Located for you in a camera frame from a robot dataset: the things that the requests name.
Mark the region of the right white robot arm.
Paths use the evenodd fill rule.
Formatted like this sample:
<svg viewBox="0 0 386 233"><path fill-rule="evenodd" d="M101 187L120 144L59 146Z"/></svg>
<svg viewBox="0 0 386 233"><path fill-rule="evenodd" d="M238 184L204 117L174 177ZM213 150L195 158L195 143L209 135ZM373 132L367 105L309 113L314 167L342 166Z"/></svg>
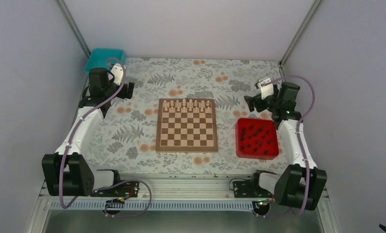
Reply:
<svg viewBox="0 0 386 233"><path fill-rule="evenodd" d="M304 210L316 209L324 190L327 174L319 169L309 153L303 133L305 118L296 111L296 98L300 87L294 83L274 84L270 79L259 81L260 94L245 96L249 110L269 110L273 125L284 143L288 166L282 175L268 171L256 171L250 184L250 192L257 198L270 192L279 205Z"/></svg>

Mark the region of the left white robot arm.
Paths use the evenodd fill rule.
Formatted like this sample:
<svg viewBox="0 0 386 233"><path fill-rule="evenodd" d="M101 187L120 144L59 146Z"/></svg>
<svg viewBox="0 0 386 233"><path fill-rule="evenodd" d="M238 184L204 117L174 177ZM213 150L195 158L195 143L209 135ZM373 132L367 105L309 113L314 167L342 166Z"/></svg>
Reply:
<svg viewBox="0 0 386 233"><path fill-rule="evenodd" d="M91 168L85 160L93 134L103 122L111 100L131 99L134 83L125 83L126 68L116 63L110 68L97 67L88 74L89 84L82 93L75 122L61 146L42 159L42 168L51 196L89 196L102 188L117 196L122 190L118 172Z"/></svg>

